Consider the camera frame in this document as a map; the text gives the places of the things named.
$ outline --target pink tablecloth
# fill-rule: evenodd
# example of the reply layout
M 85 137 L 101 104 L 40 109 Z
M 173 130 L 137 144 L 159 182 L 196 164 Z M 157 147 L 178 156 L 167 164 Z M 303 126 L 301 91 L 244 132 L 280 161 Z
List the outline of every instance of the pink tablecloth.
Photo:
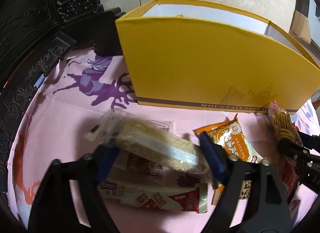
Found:
M 9 159 L 9 204 L 17 218 L 27 226 L 31 205 L 41 179 L 53 159 L 70 162 L 96 145 L 83 138 L 110 108 L 123 108 L 147 120 L 172 121 L 174 133 L 198 143 L 192 130 L 204 125 L 232 119 L 236 113 L 188 110 L 138 105 L 124 58 L 99 57 L 90 50 L 74 52 L 68 61 L 60 61 L 47 77 L 31 102 L 20 125 Z M 247 139 L 264 157 L 276 152 L 270 120 L 267 115 L 239 113 L 239 122 Z M 302 132 L 320 134 L 316 112 L 308 100 L 292 116 Z M 72 185 L 76 210 L 81 223 L 88 225 L 75 184 Z M 304 185 L 291 204 L 299 222 L 309 210 L 316 194 Z M 242 218 L 246 202 L 242 201 L 232 224 Z M 106 202 L 122 233 L 172 232 L 199 233 L 214 206 L 205 214 L 135 209 Z

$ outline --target yellow box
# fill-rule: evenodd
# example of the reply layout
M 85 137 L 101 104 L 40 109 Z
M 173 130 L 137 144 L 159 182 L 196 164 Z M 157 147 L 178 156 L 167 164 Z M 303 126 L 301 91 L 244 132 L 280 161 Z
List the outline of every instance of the yellow box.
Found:
M 296 112 L 320 68 L 270 20 L 223 4 L 154 0 L 116 20 L 139 104 Z

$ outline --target orange snack package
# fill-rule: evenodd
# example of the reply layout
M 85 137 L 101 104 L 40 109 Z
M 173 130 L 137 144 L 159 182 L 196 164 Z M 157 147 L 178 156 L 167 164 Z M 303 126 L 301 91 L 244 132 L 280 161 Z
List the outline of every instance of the orange snack package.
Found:
M 207 132 L 211 140 L 215 144 L 221 145 L 227 154 L 237 155 L 242 161 L 258 163 L 263 159 L 243 135 L 237 116 L 232 121 L 201 127 L 195 129 L 194 132 L 197 136 L 202 132 Z M 251 183 L 251 180 L 243 181 L 239 199 L 249 197 Z M 224 186 L 220 183 L 217 186 L 213 194 L 212 205 L 218 203 L 224 189 Z

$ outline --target red label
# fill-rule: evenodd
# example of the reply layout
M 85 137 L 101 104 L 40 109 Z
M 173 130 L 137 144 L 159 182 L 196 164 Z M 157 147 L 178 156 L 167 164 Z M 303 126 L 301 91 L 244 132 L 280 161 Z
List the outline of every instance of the red label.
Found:
M 286 185 L 285 197 L 288 198 L 293 190 L 293 187 L 298 179 L 294 168 L 287 162 L 284 164 L 282 182 Z
M 141 207 L 148 209 L 159 209 L 159 206 L 155 203 L 153 199 L 149 199 Z
M 196 211 L 199 213 L 199 196 L 200 188 L 197 188 L 187 193 L 168 196 L 168 198 L 178 202 L 182 207 L 182 211 Z

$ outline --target packaged food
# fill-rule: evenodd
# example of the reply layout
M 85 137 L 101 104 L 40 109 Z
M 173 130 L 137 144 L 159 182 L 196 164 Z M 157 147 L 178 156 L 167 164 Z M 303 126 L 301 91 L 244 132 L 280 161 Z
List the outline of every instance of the packaged food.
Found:
M 171 121 L 148 120 L 148 122 L 154 124 L 160 130 L 173 132 L 173 122 Z M 114 166 L 130 172 L 143 174 L 154 179 L 163 178 L 162 165 L 127 151 L 120 151 Z
M 99 124 L 84 136 L 87 140 L 97 142 L 98 144 L 108 143 L 110 139 L 116 138 L 124 120 L 129 117 L 132 117 L 132 115 L 123 110 L 110 110 L 100 119 Z M 174 130 L 172 121 L 148 120 L 148 122 L 154 128 L 162 131 L 173 132 Z M 162 165 L 126 151 L 120 151 L 114 166 L 155 179 L 163 177 Z
M 215 144 L 221 145 L 228 154 L 237 155 L 242 161 L 258 163 L 262 160 L 262 156 L 255 151 L 243 135 L 237 116 L 232 121 L 205 126 L 195 129 L 194 132 L 196 135 L 199 135 L 201 132 L 207 132 Z M 240 199 L 247 199 L 249 197 L 251 183 L 251 180 L 243 181 Z M 224 186 L 218 183 L 213 194 L 212 205 L 218 203 L 223 189 Z
M 199 146 L 135 118 L 124 120 L 116 145 L 176 171 L 205 174 L 209 169 Z
M 274 101 L 270 103 L 268 110 L 271 122 L 275 128 L 277 140 L 287 139 L 303 146 L 301 138 L 292 124 L 290 115 Z M 295 172 L 296 162 L 284 155 L 279 155 L 277 163 L 278 176 L 282 181 L 285 197 L 288 202 L 292 200 L 299 186 L 299 177 Z
M 195 187 L 161 187 L 124 182 L 108 178 L 98 190 L 102 198 L 118 201 L 133 207 L 161 209 L 168 211 L 194 211 L 206 213 L 208 185 L 196 184 Z

